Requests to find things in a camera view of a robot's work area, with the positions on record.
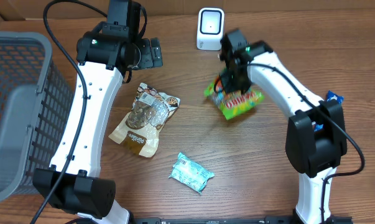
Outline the green Haribo gummy bag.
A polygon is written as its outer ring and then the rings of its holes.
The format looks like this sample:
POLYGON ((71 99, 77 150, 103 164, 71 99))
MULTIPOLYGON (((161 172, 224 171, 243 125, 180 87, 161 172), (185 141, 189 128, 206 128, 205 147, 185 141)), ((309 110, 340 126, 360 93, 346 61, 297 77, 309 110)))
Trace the green Haribo gummy bag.
POLYGON ((239 90, 225 93, 217 76, 204 90, 204 96, 209 98, 222 112, 223 116, 229 120, 253 109, 260 104, 264 95, 251 86, 247 92, 242 94, 239 90))

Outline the brown nuts snack pouch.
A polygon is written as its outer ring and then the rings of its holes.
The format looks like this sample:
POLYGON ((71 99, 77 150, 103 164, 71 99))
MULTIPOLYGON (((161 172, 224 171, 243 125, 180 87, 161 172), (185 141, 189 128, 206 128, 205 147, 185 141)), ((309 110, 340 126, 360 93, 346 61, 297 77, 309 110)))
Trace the brown nuts snack pouch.
POLYGON ((180 106, 180 99, 141 83, 131 111, 109 135, 138 156, 152 157, 159 146, 159 133, 180 106))

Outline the teal snack packet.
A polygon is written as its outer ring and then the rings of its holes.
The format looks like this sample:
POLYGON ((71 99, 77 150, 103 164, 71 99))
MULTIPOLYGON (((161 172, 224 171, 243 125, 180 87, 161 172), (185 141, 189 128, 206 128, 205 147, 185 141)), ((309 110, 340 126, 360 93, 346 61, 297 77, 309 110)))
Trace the teal snack packet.
POLYGON ((206 170, 180 152, 176 163, 172 166, 169 178, 175 179, 201 194, 208 180, 214 176, 213 172, 206 170))

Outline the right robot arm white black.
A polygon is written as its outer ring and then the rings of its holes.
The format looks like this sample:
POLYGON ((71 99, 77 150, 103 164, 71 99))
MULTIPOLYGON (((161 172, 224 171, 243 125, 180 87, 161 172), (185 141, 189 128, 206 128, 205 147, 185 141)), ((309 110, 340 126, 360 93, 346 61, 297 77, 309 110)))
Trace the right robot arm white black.
POLYGON ((299 199, 291 223, 351 223, 331 214, 332 175, 347 152, 343 110, 303 86, 263 40, 249 43, 238 29, 220 41, 226 64, 216 90, 247 93, 253 84, 264 90, 288 119, 285 153, 299 173, 299 199))

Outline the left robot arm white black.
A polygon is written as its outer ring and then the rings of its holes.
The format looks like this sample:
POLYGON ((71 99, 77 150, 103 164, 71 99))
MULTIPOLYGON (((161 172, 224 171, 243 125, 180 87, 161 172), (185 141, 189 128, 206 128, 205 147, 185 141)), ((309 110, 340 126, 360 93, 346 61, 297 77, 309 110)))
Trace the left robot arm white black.
POLYGON ((104 21, 86 32, 70 59, 76 89, 65 131, 50 166, 33 185, 44 205, 76 215, 77 223, 133 223, 115 199, 116 184, 100 177, 101 148, 112 104, 132 72, 161 67, 159 40, 144 37, 147 13, 138 2, 111 1, 104 21))

